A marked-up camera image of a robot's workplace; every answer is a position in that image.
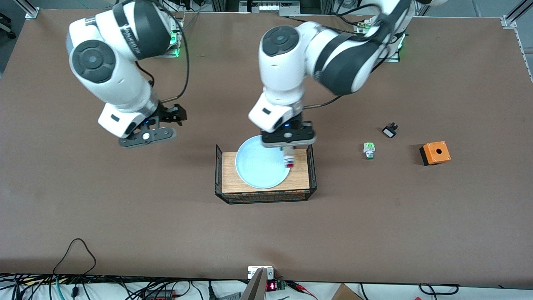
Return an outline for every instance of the white floor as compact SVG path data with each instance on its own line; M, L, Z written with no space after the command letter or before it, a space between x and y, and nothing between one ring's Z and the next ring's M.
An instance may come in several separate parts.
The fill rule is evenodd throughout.
M339 283L321 283L321 282L300 282L307 290L312 292L318 300L330 300ZM195 286L202 292L204 300L209 299L209 293L207 290L207 281L196 281ZM356 292L362 299L360 286L357 283L347 284L354 292ZM88 300L82 287L80 288L79 296L77 300ZM129 283L127 284L130 290L138 290L146 284L141 283ZM189 284L187 282L179 282L174 287L176 293L182 294L187 290ZM224 297L234 293L243 292L246 285L239 281L213 281L213 290L217 297ZM70 293L74 285L60 285L61 293L65 300L71 300ZM107 283L92 283L87 284L87 293L91 300L124 300L128 297L126 290L118 284ZM421 300L434 300L433 296L428 296L420 292L418 286L413 285L375 285L365 284L364 289L368 300L414 300L416 297L420 297ZM434 287L437 292L450 292L455 288L449 287ZM30 293L27 293L23 300L26 300L31 294L31 289L28 289ZM52 286L52 300L61 300L59 294ZM9 300L12 296L12 289L6 289L0 291L0 299ZM266 294L266 300L279 300L289 296L288 300L302 299L313 300L311 296L297 293L292 289L279 290L275 292L268 292ZM41 286L34 295L34 300L50 300L49 287ZM198 291L191 288L184 296L180 297L182 300L200 300ZM531 300L533 299L533 290L521 290L521 289L499 289L499 288L466 288L460 287L459 292L451 296L438 296L438 300Z

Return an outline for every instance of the table surface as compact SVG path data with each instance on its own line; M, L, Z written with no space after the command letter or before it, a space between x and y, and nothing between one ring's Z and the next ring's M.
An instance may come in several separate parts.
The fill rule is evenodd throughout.
M533 84L498 19L414 19L399 64L306 112L318 135L313 197L230 206L214 195L215 144L236 151L258 134L247 114L262 89L259 40L298 22L201 14L186 31L189 119L172 141L123 149L64 48L69 23L94 13L41 10L1 81L0 272L50 273L83 238L96 274L230 279L273 265L291 280L531 284ZM141 65L161 98L181 90L183 56ZM332 95L308 80L305 97ZM390 122L393 139L380 132ZM418 148L439 140L452 161L422 166ZM77 243L58 272L90 265Z

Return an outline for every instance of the cable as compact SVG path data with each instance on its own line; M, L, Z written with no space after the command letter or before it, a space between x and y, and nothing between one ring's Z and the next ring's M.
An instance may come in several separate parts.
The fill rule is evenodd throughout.
M128 296L130 296L132 292L128 289L128 287L124 283L124 280L122 280L122 276L119 276L118 278L120 279L120 283L122 284L122 287L126 290L126 292L128 293Z
M425 291L422 286L427 286L430 288L431 292L427 292ZM433 289L433 287L429 284L429 283L420 283L418 285L418 289L423 292L424 294L426 295L429 295L429 296L433 296L435 298L435 300L437 300L437 295L441 295L441 296L451 296L451 295L455 295L456 293L459 292L459 285L449 285L449 286L452 286L452 287L455 287L455 290L449 292L449 293L442 293L442 292L435 292L435 290Z
M144 295L146 294L146 291L148 291L149 289L151 288L155 288L156 286L158 286L159 284L161 283L164 283L165 281L167 281L167 278L159 278L157 280L152 280L150 281L150 283L148 283L147 286L145 286L144 288L141 288L135 292L133 292L131 295L129 295L126 299L124 300L133 300L134 297L144 297Z
M187 288L187 290L185 291L185 293L181 294L181 295L178 295L178 297L181 297L181 296L184 296L185 294L187 294L189 292L189 290L191 289L191 282L189 281L189 287Z
M339 17L341 20L343 20L343 22L347 23L347 24L350 24L350 25L353 25L353 26L357 26L357 23L358 22L350 22L348 21L344 16L347 15L347 14L350 14L352 12L355 12L355 11L358 11L358 10L361 10L361 9L364 9L364 8L367 8L367 7L377 7L377 9L379 10L379 13L381 13L381 7L379 5L376 5L376 4L365 4L365 5L361 5L361 6L358 6L354 9L351 9L349 11L346 11L346 12L343 12L343 13L338 13L339 11L339 8L341 6L339 5L338 8L337 8L337 12L335 12L335 16Z
M87 253L89 253L89 255L93 258L93 265L92 267L83 272L80 276L84 276L85 274L87 274L88 272L91 272L94 267L96 267L96 257L94 257L93 253L89 250L89 247L87 247L87 244L85 243L85 241L83 239L80 239L80 238L75 238L73 239L71 242L70 242L70 245L68 246L67 248L67 252L65 252L65 254L63 255L63 257L61 258L61 260L59 260L58 264L55 265L54 269L52 270L52 274L53 275L56 275L56 272L55 270L58 268L58 266L63 262L63 260L65 259L65 257L67 256L68 254L68 251L70 251L70 247L72 247L72 244L75 242L75 241L81 241L83 243L83 246L85 247L85 250L87 250Z
M306 290L306 291L304 291L303 293L306 294L306 295L309 295L309 296L311 296L311 297L313 297L313 298L315 298L315 300L318 300L318 298L317 298L315 295L313 295L313 293L311 293L310 291L307 291L307 290Z
M181 25L178 22L178 20L176 19L176 17L173 14L171 14L170 11L168 11L166 8L164 8L162 5L160 5L159 3L156 3L156 5L160 9L163 9L163 11L165 11L168 15L170 15L174 19L174 21L176 22L176 25L180 29L181 37L183 38L183 45L185 46L185 61L186 61L186 64L187 64L187 66L185 67L185 83L183 85L183 89L181 90L181 92L177 96L161 101L161 103L167 103L167 102L170 102L170 101L178 100L181 96L183 96L183 94L185 93L185 90L187 89L187 86L189 85L189 69L190 69L190 67L189 67L189 65L190 65L189 47L187 45L187 39L185 37L185 32L183 32L183 28L181 27Z
M55 289L58 290L59 298L61 298L61 300L65 300L65 297L63 297L63 293L61 292L61 289L59 288L59 277L55 278Z
M291 18L291 17L284 17L284 16L280 16L280 17L283 17L283 18L287 18L289 20L295 20L295 21L298 21L298 22L307 22L307 20L302 20L302 19L296 19L296 18ZM354 34L353 31L348 31L348 30L344 30L344 29L338 29L338 28L335 28L335 27L329 27L329 26L325 26L325 25L321 25L322 27L324 28L328 28L328 29L331 29L331 30L334 30L334 31L339 31L339 32L345 32L345 33L349 33L349 34Z
M326 103L306 105L306 106L303 107L303 109L312 109L312 108L319 108L319 107L322 107L322 106L326 106L328 104L331 104L331 103L339 100L339 98L342 97L342 96L344 96L344 95L337 96L337 97L333 98L332 100L330 100L330 101L328 101Z
M88 9L89 7L87 5L85 5L85 3L83 3L82 0L78 0L78 2L80 2L86 9Z
M173 6L171 6L171 5L170 5L168 2L166 2L165 0L161 0L161 1L163 1L163 3L165 3L168 7L172 8L174 11L176 11L176 12L180 12L179 10L175 9ZM176 3L176 2L174 2L174 1L172 1L172 0L169 0L169 1L172 2L172 3L174 3L174 4L176 4L177 6L184 7L184 8L187 9L187 10L195 11L194 9L192 9L192 8L190 8L190 7L187 8L185 5L183 5L183 4L181 4L181 3Z
M372 68L372 71L371 71L370 73L374 72L377 68L379 68L379 66L381 66L381 64L382 64L383 62L385 62L385 60L387 59L387 57L389 57L389 49L388 49L388 48L386 48L386 49L387 49L387 54L381 59L380 62L377 63L377 65L375 65L375 66Z
M141 70L143 73L145 73L146 75L150 76L151 80L148 82L150 83L150 85L152 86L152 88L154 87L154 85L156 84L156 79L154 78L154 76L152 74L150 74L150 72L146 71L145 69L143 69L141 67L141 65L139 65L139 62L136 61L135 64L137 65L137 68L139 70Z
M85 288L85 283L82 281L83 291L85 291L85 296L87 296L87 300L91 300L89 297L89 293L87 293L87 289Z
M363 293L363 297L365 298L365 300L368 300L368 297L366 296L365 288L363 287L363 284L360 283L359 285L361 286L361 292Z
M197 287L195 286L195 284L192 283L192 281L190 281L190 283L191 283L192 287L194 287L194 288L200 293L200 298L201 298L201 300L204 300L204 297L202 296L200 289L197 288Z
M185 30L185 29L189 26L189 24L191 24L191 22L194 21L194 20L198 17L198 15L200 14L200 11L201 11L204 7L205 7L205 5L200 6L200 8L198 9L198 11L195 13L195 15L192 16L192 18L189 20L189 22L187 22L187 24L185 24L185 26L183 26L183 30Z
M39 287L43 284L43 282L44 282L44 280L39 282L39 284L37 285L37 287L35 289L33 288L33 285L31 285L31 294L30 294L30 296L28 297L27 300L32 300L33 299L33 295L39 289Z

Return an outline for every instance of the black wire basket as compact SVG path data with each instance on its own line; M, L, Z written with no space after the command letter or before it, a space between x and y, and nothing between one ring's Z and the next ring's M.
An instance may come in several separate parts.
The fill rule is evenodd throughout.
M264 191L264 192L222 192L222 151L216 146L215 165L215 195L228 204L244 203L268 203L268 202L289 202L306 201L317 190L317 178L314 171L313 146L309 145L306 150L307 168L309 174L309 188L297 190Z

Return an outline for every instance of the electrical component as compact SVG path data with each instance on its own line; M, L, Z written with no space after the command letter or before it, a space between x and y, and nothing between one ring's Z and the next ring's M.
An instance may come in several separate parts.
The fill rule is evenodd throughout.
M373 160L374 152L376 152L376 147L374 146L374 143L368 142L363 144L363 153L365 154L366 159Z
M265 291L277 291L282 290L287 287L287 283L282 280L269 280L266 282L266 289Z
M144 300L174 300L177 298L175 290L147 290L144 296Z
M73 287L72 288L72 292L70 293L70 297L72 298L76 298L79 294L79 288L78 287Z
M213 290L213 286L211 285L211 280L209 280L209 287L207 288L209 290L209 300L216 300L215 291Z
M396 129L398 129L398 125L392 122L389 125L385 126L385 128L383 128L381 132L383 132L389 138L393 138L396 135Z
M448 147L444 141L427 143L420 148L420 155L424 165L439 164L451 160Z

